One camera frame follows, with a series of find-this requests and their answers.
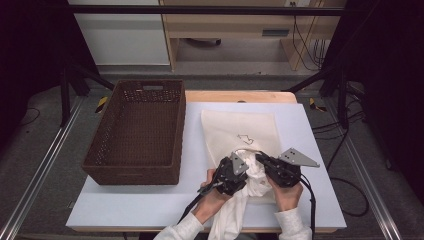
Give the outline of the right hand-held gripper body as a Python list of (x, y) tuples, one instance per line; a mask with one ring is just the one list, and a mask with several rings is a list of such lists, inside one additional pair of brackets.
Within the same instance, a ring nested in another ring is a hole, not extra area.
[(320, 164), (295, 148), (290, 148), (278, 157), (264, 157), (265, 173), (282, 188), (295, 186), (302, 176), (302, 167), (319, 168)]

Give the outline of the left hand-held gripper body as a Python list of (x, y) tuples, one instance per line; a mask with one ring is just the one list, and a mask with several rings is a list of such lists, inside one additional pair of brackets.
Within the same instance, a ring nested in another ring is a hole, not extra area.
[(233, 196), (243, 189), (248, 178), (249, 166), (235, 153), (220, 161), (214, 175), (214, 186), (221, 194)]

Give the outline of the white garment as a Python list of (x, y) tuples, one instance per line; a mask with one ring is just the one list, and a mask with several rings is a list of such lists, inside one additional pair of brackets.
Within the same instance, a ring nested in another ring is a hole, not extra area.
[(258, 151), (239, 149), (236, 154), (247, 164), (246, 185), (237, 191), (213, 217), (208, 240), (235, 240), (241, 232), (245, 208), (250, 198), (258, 198), (260, 203), (271, 190), (264, 165), (256, 160)]

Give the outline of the cream drawstring bag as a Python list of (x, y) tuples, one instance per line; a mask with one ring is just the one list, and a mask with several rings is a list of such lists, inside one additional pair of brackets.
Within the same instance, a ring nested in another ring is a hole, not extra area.
[(252, 203), (273, 202), (264, 166), (255, 160), (255, 154), (262, 151), (278, 156), (282, 152), (274, 114), (203, 110), (201, 123), (210, 163), (217, 166), (236, 153), (249, 166), (247, 185), (240, 193)]

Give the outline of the brown woven basket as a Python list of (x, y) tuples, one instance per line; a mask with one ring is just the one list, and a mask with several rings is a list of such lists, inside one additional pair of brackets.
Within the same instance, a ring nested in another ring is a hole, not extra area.
[(82, 169), (99, 185), (176, 185), (185, 113), (181, 80), (119, 81)]

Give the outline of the person's right hand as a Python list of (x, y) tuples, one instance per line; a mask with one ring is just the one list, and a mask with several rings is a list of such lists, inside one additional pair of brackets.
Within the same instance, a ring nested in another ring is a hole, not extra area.
[(293, 187), (282, 188), (270, 177), (268, 177), (268, 182), (272, 187), (276, 206), (280, 212), (289, 211), (298, 207), (303, 192), (303, 186), (300, 183), (297, 183)]

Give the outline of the person's left hand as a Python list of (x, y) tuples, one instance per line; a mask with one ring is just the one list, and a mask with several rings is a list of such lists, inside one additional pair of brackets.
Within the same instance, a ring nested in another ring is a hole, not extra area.
[(221, 194), (216, 189), (212, 189), (199, 200), (196, 207), (192, 210), (192, 214), (201, 224), (204, 224), (213, 217), (229, 199), (230, 196)]

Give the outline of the yellow black tape strip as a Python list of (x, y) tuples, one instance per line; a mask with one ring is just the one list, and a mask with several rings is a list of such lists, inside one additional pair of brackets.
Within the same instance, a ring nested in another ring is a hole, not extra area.
[(327, 112), (327, 108), (323, 107), (323, 106), (318, 106), (315, 103), (314, 98), (309, 98), (309, 106), (310, 106), (310, 109), (312, 109), (312, 110), (317, 110), (317, 111), (320, 111), (320, 112)]
[(100, 98), (98, 105), (95, 109), (95, 113), (101, 113), (102, 112), (107, 100), (108, 100), (107, 96), (103, 96), (103, 97)]

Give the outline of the white table board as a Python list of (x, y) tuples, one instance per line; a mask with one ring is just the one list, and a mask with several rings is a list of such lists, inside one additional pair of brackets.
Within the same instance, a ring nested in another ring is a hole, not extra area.
[[(87, 180), (66, 226), (85, 232), (160, 231), (175, 224), (186, 206), (197, 196), (200, 182), (210, 167), (202, 132), (201, 110), (274, 113), (281, 150), (294, 147), (320, 164), (302, 167), (316, 198), (316, 232), (346, 228), (339, 202), (301, 104), (290, 103), (188, 103), (186, 108), (180, 180), (177, 185), (101, 186)], [(279, 232), (271, 202), (249, 200), (242, 232)]]

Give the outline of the black metal stand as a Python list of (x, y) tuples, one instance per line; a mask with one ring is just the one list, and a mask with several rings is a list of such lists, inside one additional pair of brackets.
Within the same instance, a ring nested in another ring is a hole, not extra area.
[(323, 80), (323, 84), (319, 90), (319, 94), (322, 97), (329, 97), (335, 90), (338, 90), (337, 120), (344, 129), (347, 129), (349, 126), (346, 107), (347, 75), (343, 66), (330, 66), (321, 69), (306, 80), (285, 89), (285, 92), (297, 93), (318, 80)]
[(97, 82), (98, 84), (106, 87), (109, 90), (113, 90), (115, 87), (114, 84), (105, 80), (99, 74), (94, 73), (80, 65), (72, 64), (64, 67), (62, 72), (60, 73), (62, 107), (62, 120), (60, 124), (61, 127), (64, 127), (66, 125), (66, 123), (70, 120), (71, 116), (69, 86), (72, 86), (79, 96), (85, 96), (90, 91), (90, 88), (85, 82), (86, 78)]

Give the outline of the light wooden desk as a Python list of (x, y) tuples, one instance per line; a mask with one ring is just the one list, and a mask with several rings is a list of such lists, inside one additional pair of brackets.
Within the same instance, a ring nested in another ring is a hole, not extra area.
[[(252, 6), (343, 8), (347, 0), (158, 0), (162, 6)], [(337, 16), (274, 16), (274, 15), (178, 15), (162, 16), (168, 52), (176, 60), (180, 39), (224, 38), (278, 39), (293, 70), (312, 54), (314, 40), (328, 42), (339, 22)]]

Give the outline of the black curtain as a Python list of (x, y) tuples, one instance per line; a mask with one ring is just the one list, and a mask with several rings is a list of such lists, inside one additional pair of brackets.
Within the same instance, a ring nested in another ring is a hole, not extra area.
[(347, 0), (325, 62), (343, 45), (347, 79), (365, 88), (364, 110), (386, 156), (424, 204), (424, 0)]
[(59, 84), (64, 59), (49, 41), (49, 33), (77, 64), (98, 72), (75, 16), (50, 8), (68, 4), (68, 0), (0, 0), (0, 149), (18, 128), (29, 99)]

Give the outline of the white cabinet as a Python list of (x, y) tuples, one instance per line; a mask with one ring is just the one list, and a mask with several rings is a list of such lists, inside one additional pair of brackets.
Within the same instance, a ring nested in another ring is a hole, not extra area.
[(169, 65), (160, 14), (75, 14), (97, 65)]

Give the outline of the aluminium rail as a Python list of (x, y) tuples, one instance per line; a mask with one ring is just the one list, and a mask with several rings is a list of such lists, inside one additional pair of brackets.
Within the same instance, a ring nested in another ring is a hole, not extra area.
[(351, 168), (356, 175), (357, 182), (360, 185), (359, 189), (362, 191), (362, 196), (366, 199), (368, 208), (373, 213), (385, 240), (403, 240), (389, 209), (387, 208), (377, 186), (363, 164), (362, 158), (349, 136), (350, 124), (359, 120), (363, 113), (357, 112), (350, 114), (347, 109), (349, 126), (347, 129), (344, 129), (337, 120), (337, 112), (334, 101), (325, 99), (324, 102), (328, 107), (331, 117), (336, 121), (338, 131), (343, 136), (340, 146), (342, 146), (346, 152), (347, 159), (349, 160)]
[(84, 97), (75, 97), (64, 127), (35, 103), (11, 143), (0, 151), (0, 240), (13, 240), (39, 194), (78, 117)]

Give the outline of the black horizontal frame bar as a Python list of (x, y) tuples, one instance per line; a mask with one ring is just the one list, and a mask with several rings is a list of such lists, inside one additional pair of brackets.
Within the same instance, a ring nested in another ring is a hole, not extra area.
[(73, 13), (87, 14), (206, 14), (342, 16), (343, 8), (248, 7), (248, 6), (153, 6), (153, 5), (69, 5)]

